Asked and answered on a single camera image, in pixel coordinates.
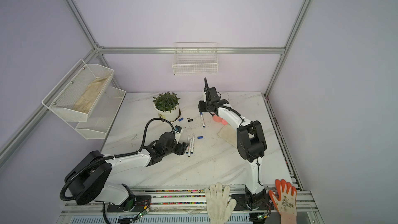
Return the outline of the white marker pen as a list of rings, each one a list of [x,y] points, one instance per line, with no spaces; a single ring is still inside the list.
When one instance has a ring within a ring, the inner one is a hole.
[[[202,126],[205,128],[205,127],[206,127],[206,124],[205,124],[204,116],[203,116],[203,113],[202,113],[202,112],[200,112],[200,116],[201,116]]]
[[[190,143],[191,143],[191,138],[190,138],[190,135],[188,135],[188,138],[187,138],[186,154],[189,154],[189,153],[190,153]]]
[[[194,141],[195,141],[195,136],[193,135],[189,143],[188,157],[191,157],[194,153]]]

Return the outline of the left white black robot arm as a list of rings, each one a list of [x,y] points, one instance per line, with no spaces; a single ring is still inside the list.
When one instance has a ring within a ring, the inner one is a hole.
[[[179,137],[174,131],[165,132],[142,150],[130,153],[106,156],[98,150],[90,152],[65,177],[60,199],[78,205],[92,201],[123,205],[134,195],[126,184],[110,178],[122,171],[153,166],[170,154],[185,155],[188,143],[180,142]]]

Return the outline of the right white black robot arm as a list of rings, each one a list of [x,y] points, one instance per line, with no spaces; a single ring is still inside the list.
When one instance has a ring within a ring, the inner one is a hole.
[[[251,209],[262,205],[266,189],[261,184],[262,159],[267,144],[259,121],[251,121],[232,108],[229,101],[222,99],[215,87],[205,82],[204,99],[199,101],[199,111],[216,115],[225,120],[236,131],[236,147],[246,161],[247,181],[245,184],[246,204]]]

